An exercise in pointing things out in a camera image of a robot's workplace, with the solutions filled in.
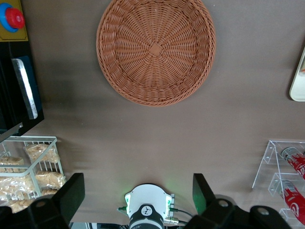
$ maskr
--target blue button base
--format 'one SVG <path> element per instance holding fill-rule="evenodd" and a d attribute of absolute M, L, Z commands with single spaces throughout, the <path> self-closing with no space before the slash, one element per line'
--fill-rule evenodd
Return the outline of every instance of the blue button base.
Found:
<path fill-rule="evenodd" d="M 11 27 L 9 25 L 9 23 L 7 22 L 6 18 L 5 18 L 5 11 L 7 8 L 13 8 L 11 5 L 9 5 L 8 3 L 2 3 L 0 4 L 0 22 L 1 25 L 9 32 L 17 32 L 18 29 L 15 29 L 13 27 Z"/>

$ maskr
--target soda can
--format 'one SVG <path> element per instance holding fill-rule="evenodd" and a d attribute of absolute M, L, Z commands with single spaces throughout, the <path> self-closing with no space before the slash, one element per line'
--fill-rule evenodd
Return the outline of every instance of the soda can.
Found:
<path fill-rule="evenodd" d="M 281 153 L 284 158 L 294 169 L 305 179 L 305 156 L 295 147 L 288 147 Z"/>
<path fill-rule="evenodd" d="M 305 198 L 289 180 L 283 180 L 283 191 L 279 185 L 277 192 L 285 200 L 285 203 L 293 212 L 295 217 L 305 225 Z"/>

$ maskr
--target packaged bread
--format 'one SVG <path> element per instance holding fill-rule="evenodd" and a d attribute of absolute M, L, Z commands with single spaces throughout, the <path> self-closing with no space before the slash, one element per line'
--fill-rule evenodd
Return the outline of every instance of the packaged bread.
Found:
<path fill-rule="evenodd" d="M 44 189 L 41 194 L 43 196 L 47 196 L 47 195 L 54 195 L 58 190 L 56 189 Z"/>
<path fill-rule="evenodd" d="M 32 193 L 35 191 L 30 175 L 24 177 L 0 177 L 0 192 L 5 195 L 14 195 L 16 192 Z"/>
<path fill-rule="evenodd" d="M 22 157 L 3 156 L 0 158 L 0 165 L 20 166 L 24 165 L 24 161 Z M 0 168 L 0 173 L 20 173 L 24 171 L 25 169 L 19 168 Z"/>
<path fill-rule="evenodd" d="M 26 209 L 33 201 L 34 199 L 10 200 L 5 205 L 9 206 L 13 213 L 17 213 Z"/>
<path fill-rule="evenodd" d="M 66 177 L 57 172 L 39 171 L 35 177 L 40 188 L 60 189 L 66 183 Z"/>
<path fill-rule="evenodd" d="M 7 196 L 6 196 L 6 193 L 5 192 L 2 192 L 0 190 L 0 200 L 1 201 L 5 201 L 5 200 L 8 200 Z"/>
<path fill-rule="evenodd" d="M 47 144 L 33 144 L 25 147 L 25 152 L 28 154 L 31 162 L 37 160 L 37 158 L 49 147 Z M 50 161 L 51 163 L 57 163 L 60 160 L 55 147 L 47 152 L 47 154 L 41 159 L 41 161 Z"/>
<path fill-rule="evenodd" d="M 17 191 L 14 194 L 10 195 L 9 199 L 18 200 L 18 199 L 31 199 L 28 193 L 23 191 Z"/>

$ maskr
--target white wire basket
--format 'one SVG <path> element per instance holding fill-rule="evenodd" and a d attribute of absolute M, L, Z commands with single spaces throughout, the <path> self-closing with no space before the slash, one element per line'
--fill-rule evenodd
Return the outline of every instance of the white wire basket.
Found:
<path fill-rule="evenodd" d="M 35 187 L 35 190 L 29 194 L 25 194 L 22 191 L 17 191 L 14 194 L 10 194 L 7 196 L 8 200 L 41 197 L 41 189 L 35 177 L 35 174 L 38 171 L 58 172 L 63 175 L 60 159 L 57 160 L 56 163 L 42 161 L 42 158 L 51 148 L 55 148 L 56 152 L 58 152 L 56 142 L 57 138 L 54 136 L 11 136 L 0 143 L 0 158 L 3 156 L 18 156 L 22 157 L 25 162 L 24 165 L 0 165 L 1 171 L 5 171 L 0 172 L 0 177 L 24 177 L 26 175 L 30 175 Z M 29 157 L 26 155 L 24 148 L 27 145 L 33 144 L 46 144 L 48 147 L 35 161 L 31 162 Z"/>

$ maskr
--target yellow panel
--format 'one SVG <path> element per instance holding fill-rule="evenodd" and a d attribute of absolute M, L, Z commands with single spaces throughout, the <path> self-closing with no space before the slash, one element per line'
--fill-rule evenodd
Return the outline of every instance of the yellow panel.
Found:
<path fill-rule="evenodd" d="M 22 12 L 21 3 L 19 0 L 0 0 L 1 3 L 8 3 L 14 8 L 19 9 Z M 22 29 L 18 29 L 17 32 L 7 31 L 0 23 L 0 42 L 25 42 L 28 41 L 28 34 L 25 26 Z"/>

